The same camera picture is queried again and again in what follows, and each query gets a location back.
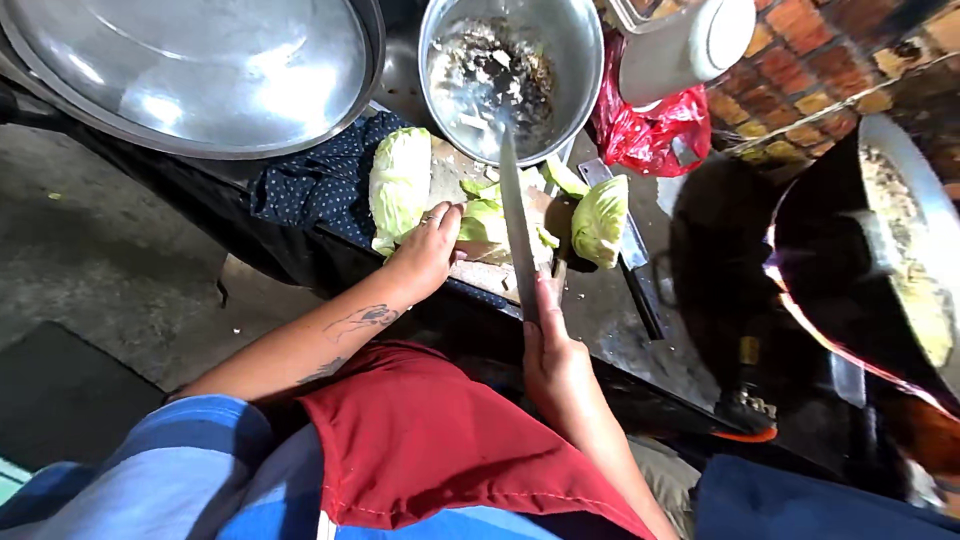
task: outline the orange hose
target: orange hose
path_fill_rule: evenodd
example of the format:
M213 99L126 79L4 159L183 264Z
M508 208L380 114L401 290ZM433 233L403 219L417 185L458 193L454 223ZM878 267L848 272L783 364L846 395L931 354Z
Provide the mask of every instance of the orange hose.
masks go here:
M756 435L724 433L723 431L714 431L713 434L722 439L728 439L740 443L767 443L777 438L777 427L773 426L771 428L767 428Z

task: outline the concrete floor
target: concrete floor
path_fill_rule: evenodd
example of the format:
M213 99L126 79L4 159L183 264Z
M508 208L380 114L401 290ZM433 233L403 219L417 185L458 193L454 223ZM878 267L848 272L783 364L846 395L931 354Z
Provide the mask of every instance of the concrete floor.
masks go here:
M0 349L53 320L172 390L317 304L227 259L69 137L0 126Z

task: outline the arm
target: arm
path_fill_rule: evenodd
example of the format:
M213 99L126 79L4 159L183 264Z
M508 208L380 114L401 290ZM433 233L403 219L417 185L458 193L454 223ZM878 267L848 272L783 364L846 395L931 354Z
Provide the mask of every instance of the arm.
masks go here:
M179 398L226 394L254 401L333 375L412 305L444 283L463 208L440 203L383 268L300 319L257 339L187 385Z
M593 463L659 540L677 540L604 399L587 346L566 333L554 288L549 276L537 276L541 328L523 324L527 394L550 426Z

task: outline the hand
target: hand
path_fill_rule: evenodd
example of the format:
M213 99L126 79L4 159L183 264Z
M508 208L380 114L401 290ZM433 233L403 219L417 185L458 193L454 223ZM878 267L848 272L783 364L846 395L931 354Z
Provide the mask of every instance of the hand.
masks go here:
M439 289L449 277L453 264L467 257L453 249L463 216L463 205L447 202L436 205L384 265L383 269L396 273L396 282L413 295L411 304Z
M592 410L607 403L593 375L587 346L566 333L557 287L547 273L537 274L540 328L523 323L523 378L537 410L565 436L576 427L573 424L585 421Z

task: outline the cabbage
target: cabbage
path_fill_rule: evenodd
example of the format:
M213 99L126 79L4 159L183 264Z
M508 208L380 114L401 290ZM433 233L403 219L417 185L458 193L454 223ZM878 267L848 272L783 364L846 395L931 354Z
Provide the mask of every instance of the cabbage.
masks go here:
M496 201L470 201L464 205L458 240L507 244L507 220Z
M430 132L424 128L402 128L387 135L373 156L370 209L376 237L372 247L387 257L427 210L430 142Z
M543 165L543 175L574 199L582 199L590 191L590 186L566 168L566 165L561 163L556 156L550 156L546 159L546 163Z
M536 186L543 191L546 180L536 168L520 172L520 185ZM499 183L484 184L466 178L460 187L476 199L467 202L460 222L457 248L467 253L467 260L490 264L511 262L507 220L503 215L503 195ZM549 262L560 239L538 224L529 224L530 248L534 263Z
M540 243L542 243L544 246L551 249L560 247L560 239L551 234L550 231L548 231L545 227L537 227L537 234L540 235Z
M601 268L614 268L627 225L627 176L596 185L573 211L573 250Z
M478 199L486 199L488 201L503 200L503 194L500 192L499 182L483 184L474 180L473 178L464 178L460 181L460 187L467 194L473 195Z

